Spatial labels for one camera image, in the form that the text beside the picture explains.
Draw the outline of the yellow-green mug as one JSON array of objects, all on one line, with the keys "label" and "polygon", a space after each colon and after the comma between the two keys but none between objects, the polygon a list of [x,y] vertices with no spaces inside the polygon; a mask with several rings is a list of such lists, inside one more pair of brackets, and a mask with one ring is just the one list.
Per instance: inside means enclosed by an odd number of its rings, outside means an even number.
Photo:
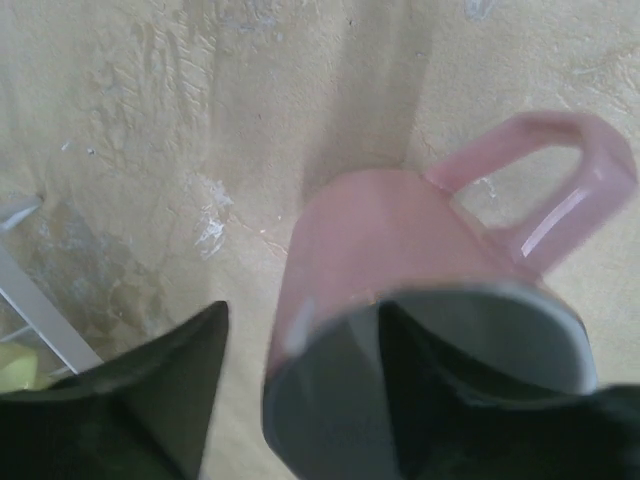
[{"label": "yellow-green mug", "polygon": [[23,390],[43,390],[52,383],[48,376],[40,372],[38,355],[29,347],[11,342],[2,343],[0,364],[2,394]]}]

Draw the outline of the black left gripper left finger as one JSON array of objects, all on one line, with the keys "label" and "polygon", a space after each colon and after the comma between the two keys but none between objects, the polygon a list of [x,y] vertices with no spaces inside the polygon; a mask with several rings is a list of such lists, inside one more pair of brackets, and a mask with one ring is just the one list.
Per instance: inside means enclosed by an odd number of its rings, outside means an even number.
[{"label": "black left gripper left finger", "polygon": [[228,330],[217,301],[102,365],[2,395],[2,478],[199,478]]}]

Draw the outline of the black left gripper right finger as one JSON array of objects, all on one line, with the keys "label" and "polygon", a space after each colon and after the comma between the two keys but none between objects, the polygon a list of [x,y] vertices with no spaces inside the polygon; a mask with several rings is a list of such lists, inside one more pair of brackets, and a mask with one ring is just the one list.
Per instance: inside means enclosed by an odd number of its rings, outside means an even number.
[{"label": "black left gripper right finger", "polygon": [[395,302],[378,310],[378,342],[404,479],[636,479],[639,388],[509,402],[453,374],[501,374],[427,332]]}]

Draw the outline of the pink mug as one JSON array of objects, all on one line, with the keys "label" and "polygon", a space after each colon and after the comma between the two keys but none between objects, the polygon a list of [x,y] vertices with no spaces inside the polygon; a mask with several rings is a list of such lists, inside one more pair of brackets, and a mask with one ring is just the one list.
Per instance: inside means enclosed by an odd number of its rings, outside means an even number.
[{"label": "pink mug", "polygon": [[[549,146],[574,173],[524,219],[488,228],[458,205],[473,181]],[[627,141],[601,118],[516,115],[422,174],[363,170],[322,189],[297,221],[262,396],[271,450],[299,479],[404,479],[394,454],[378,310],[422,328],[501,379],[453,374],[509,402],[586,395],[598,384],[579,315],[541,285],[638,184]]]}]

